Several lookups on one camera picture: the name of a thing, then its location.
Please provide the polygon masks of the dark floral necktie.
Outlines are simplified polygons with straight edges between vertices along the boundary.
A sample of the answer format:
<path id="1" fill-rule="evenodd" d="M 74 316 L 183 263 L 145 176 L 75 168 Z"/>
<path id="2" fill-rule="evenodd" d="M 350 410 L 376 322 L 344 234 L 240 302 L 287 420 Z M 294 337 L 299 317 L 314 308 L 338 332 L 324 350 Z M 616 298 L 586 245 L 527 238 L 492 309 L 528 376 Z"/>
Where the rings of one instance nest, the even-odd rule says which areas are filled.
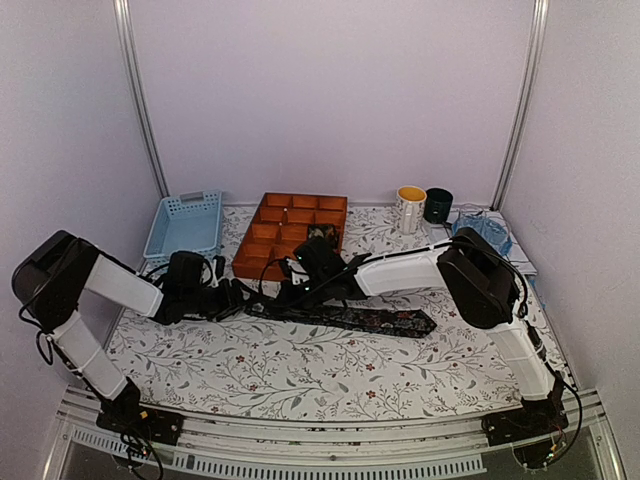
<path id="1" fill-rule="evenodd" d="M 285 309 L 255 303 L 245 313 L 272 321 L 339 328 L 356 332 L 421 339 L 437 324 L 422 310 L 379 310 L 321 305 L 311 310 Z"/>

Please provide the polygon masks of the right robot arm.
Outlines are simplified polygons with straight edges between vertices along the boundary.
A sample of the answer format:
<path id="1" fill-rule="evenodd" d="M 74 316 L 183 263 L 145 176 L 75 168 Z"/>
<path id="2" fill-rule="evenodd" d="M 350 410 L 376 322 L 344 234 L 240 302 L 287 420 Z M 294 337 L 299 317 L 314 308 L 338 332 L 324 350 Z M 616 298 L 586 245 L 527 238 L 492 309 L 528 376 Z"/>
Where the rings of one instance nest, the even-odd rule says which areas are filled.
<path id="1" fill-rule="evenodd" d="M 546 359 L 528 315 L 528 284 L 475 230 L 426 247 L 354 256 L 344 261 L 321 237 L 294 252 L 307 278 L 283 282 L 277 304 L 311 308 L 328 300 L 361 300 L 389 292 L 445 287 L 462 319 L 486 332 L 515 375 L 523 408 L 517 427 L 537 436 L 552 424 L 565 384 Z"/>

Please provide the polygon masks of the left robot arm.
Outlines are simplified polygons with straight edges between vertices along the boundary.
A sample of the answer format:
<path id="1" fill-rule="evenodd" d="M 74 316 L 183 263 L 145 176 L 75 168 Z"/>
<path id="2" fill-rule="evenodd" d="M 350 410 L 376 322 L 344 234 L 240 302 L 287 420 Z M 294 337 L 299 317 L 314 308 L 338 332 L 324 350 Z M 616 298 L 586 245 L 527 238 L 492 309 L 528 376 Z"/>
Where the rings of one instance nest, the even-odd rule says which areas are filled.
<path id="1" fill-rule="evenodd" d="M 167 264 L 138 273 L 89 241 L 58 230 L 14 271 L 19 317 L 38 327 L 70 371 L 98 397 L 103 411 L 128 434 L 148 426 L 141 393 L 109 358 L 80 313 L 95 294 L 163 326 L 186 320 L 220 321 L 248 300 L 237 280 L 224 277 L 224 259 L 177 251 Z"/>

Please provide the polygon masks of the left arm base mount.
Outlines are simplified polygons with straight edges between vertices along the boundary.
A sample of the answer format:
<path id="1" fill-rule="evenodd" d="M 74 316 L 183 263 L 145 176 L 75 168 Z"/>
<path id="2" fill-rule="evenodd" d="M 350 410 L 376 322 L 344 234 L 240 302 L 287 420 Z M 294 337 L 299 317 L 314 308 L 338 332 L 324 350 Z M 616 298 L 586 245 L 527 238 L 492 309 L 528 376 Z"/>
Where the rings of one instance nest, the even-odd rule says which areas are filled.
<path id="1" fill-rule="evenodd" d="M 113 399 L 95 392 L 101 403 L 96 424 L 121 434 L 137 435 L 150 442 L 176 446 L 182 432 L 184 416 L 141 403 L 138 387 L 125 378 L 124 387 Z"/>

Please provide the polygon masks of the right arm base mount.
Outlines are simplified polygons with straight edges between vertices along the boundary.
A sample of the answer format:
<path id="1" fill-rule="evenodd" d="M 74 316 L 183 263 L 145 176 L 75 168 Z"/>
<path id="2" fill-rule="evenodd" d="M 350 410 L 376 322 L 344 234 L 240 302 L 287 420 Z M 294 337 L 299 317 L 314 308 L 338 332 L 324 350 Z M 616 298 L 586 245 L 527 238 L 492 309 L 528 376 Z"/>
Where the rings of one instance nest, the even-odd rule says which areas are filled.
<path id="1" fill-rule="evenodd" d="M 490 446 L 558 433 L 568 425 L 562 402 L 549 399 L 523 400 L 519 409 L 487 414 L 481 420 Z"/>

